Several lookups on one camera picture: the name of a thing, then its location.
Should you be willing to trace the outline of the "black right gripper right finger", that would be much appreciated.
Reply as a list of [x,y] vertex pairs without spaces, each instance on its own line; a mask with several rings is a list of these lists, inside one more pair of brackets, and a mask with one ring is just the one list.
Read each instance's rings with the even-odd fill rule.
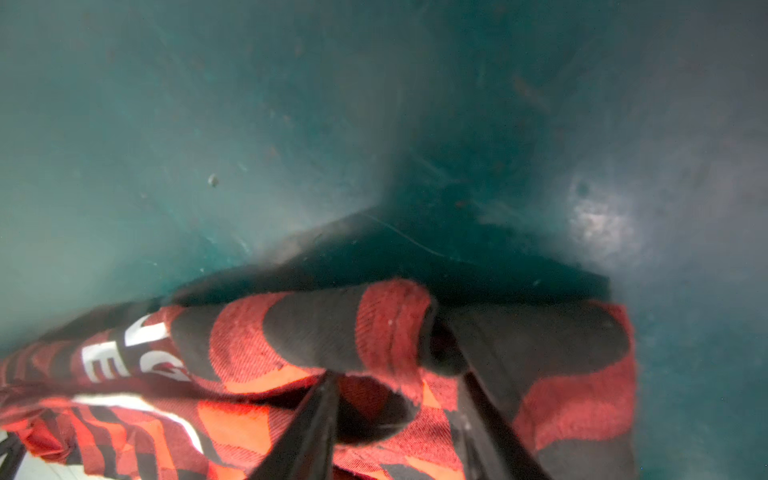
[[549,478],[471,373],[465,374],[459,382],[457,413],[466,479]]

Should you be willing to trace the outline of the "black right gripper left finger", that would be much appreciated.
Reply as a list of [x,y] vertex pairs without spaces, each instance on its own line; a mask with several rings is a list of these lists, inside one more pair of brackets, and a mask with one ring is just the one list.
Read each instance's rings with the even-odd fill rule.
[[338,375],[324,373],[250,480],[326,480],[333,478],[339,411]]

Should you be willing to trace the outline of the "red black plaid shirt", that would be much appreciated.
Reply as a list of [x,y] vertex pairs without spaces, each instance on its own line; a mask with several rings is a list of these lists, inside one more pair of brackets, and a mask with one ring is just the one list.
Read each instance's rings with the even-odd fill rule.
[[326,372],[332,479],[466,479],[467,373],[548,479],[636,477],[622,307],[442,306],[406,279],[87,312],[2,361],[1,475],[32,455],[109,479],[249,479]]

